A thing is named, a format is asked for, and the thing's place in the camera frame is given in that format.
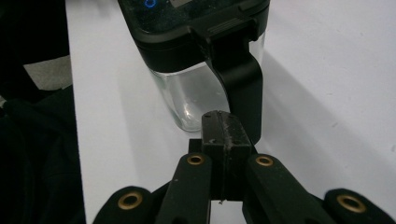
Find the screw hole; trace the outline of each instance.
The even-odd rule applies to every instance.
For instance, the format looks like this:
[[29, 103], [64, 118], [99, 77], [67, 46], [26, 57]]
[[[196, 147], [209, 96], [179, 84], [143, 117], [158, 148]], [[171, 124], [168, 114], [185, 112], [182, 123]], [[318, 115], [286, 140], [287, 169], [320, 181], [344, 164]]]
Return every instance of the screw hole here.
[[131, 210], [139, 206], [143, 201], [143, 196], [137, 191], [132, 191], [122, 195], [119, 199], [119, 208], [122, 210]]
[[202, 156], [190, 156], [187, 158], [187, 162], [191, 165], [200, 165], [204, 163], [204, 158]]
[[354, 213], [363, 213], [367, 210], [366, 206], [361, 202], [361, 200], [350, 195], [338, 195], [337, 202], [345, 209]]
[[273, 161], [271, 158], [266, 157], [266, 156], [260, 156], [260, 157], [258, 157], [258, 158], [256, 159], [256, 162], [257, 162], [259, 165], [262, 165], [262, 166], [272, 166], [272, 165], [274, 164], [274, 161]]

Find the black clamp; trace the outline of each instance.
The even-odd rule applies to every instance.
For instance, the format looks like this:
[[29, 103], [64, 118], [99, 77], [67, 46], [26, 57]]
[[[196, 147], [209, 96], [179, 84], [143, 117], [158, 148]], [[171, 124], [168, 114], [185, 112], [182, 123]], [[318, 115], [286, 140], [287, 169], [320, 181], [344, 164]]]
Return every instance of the black clamp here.
[[258, 154], [239, 119], [203, 115], [202, 139], [191, 139], [172, 180], [150, 193], [114, 193], [94, 224], [209, 223], [211, 200], [242, 201], [247, 223], [395, 224], [365, 197], [334, 189], [324, 200], [309, 194], [275, 157]]

